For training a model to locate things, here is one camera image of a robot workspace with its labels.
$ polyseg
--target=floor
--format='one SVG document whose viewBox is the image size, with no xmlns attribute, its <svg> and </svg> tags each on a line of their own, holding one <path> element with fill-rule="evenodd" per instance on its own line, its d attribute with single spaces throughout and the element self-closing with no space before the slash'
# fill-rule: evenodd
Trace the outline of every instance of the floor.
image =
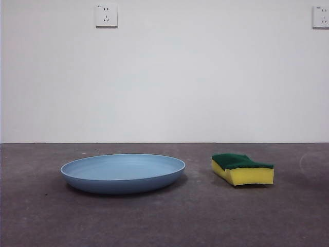
<svg viewBox="0 0 329 247">
<path fill-rule="evenodd" d="M 329 245 L 329 144 L 4 144 L 3 247 Z M 275 164 L 274 185 L 233 187 L 213 153 Z M 68 186 L 72 160 L 113 153 L 174 156 L 185 174 L 169 187 L 101 196 Z"/>
</svg>

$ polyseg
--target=blue plate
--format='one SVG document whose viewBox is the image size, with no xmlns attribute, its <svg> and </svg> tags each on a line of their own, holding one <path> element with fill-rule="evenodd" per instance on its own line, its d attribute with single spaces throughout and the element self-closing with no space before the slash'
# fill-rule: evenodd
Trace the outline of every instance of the blue plate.
<svg viewBox="0 0 329 247">
<path fill-rule="evenodd" d="M 72 161 L 62 166 L 66 182 L 80 190 L 128 194 L 170 185 L 183 173 L 179 159 L 153 154 L 112 154 Z"/>
</svg>

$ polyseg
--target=scrub sponge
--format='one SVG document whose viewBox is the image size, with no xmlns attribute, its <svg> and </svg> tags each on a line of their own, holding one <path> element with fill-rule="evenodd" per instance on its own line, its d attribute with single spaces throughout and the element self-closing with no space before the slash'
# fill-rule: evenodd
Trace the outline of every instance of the scrub sponge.
<svg viewBox="0 0 329 247">
<path fill-rule="evenodd" d="M 213 171 L 232 185 L 273 184 L 273 165 L 254 162 L 245 155 L 215 154 L 211 162 Z"/>
</svg>

